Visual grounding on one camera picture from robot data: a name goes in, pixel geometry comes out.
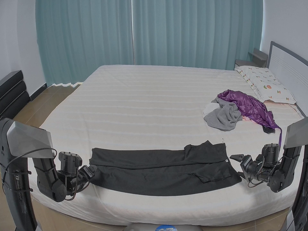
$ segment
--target blue logo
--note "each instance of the blue logo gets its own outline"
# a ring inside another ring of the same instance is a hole
[[[177,231],[172,225],[160,225],[155,231]]]

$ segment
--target teal curtain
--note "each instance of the teal curtain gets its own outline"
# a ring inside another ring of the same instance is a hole
[[[36,0],[47,85],[84,81],[104,64],[134,64],[131,0]]]
[[[135,63],[233,70],[262,21],[263,0],[133,0]]]

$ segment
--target pillow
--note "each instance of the pillow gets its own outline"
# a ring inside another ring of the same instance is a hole
[[[235,68],[248,82],[261,102],[295,104],[292,93],[286,89],[268,68],[240,66]]]

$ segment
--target white bed sheet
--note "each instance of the white bed sheet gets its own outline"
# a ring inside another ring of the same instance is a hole
[[[264,144],[278,143],[251,121],[239,121],[229,132],[208,127],[202,111],[224,90],[240,90],[256,97],[236,71],[166,66],[110,65],[99,67],[49,115],[41,128],[51,132],[59,151],[79,154],[84,164],[94,147],[113,150],[180,150],[187,144],[226,143],[228,156],[261,153]],[[294,105],[266,102],[283,129],[301,119]],[[239,171],[240,166],[231,160]],[[273,193],[266,184],[234,186],[186,196],[156,197],[117,192],[90,185],[73,201],[53,202],[38,191],[33,163],[30,186],[42,204],[88,221],[128,225],[233,225],[261,218],[289,207],[295,198],[302,155],[291,186]]]

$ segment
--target floor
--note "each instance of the floor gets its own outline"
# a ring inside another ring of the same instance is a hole
[[[77,87],[51,86],[44,90],[33,102],[28,103],[14,118],[24,124],[39,127],[48,115]],[[61,214],[43,206],[32,198],[34,213],[43,231],[122,231],[124,226],[113,226],[84,221]],[[202,227],[204,231],[279,231],[287,215],[287,209],[272,215],[233,226]],[[8,209],[5,195],[0,191],[0,230],[13,231],[14,221]]]

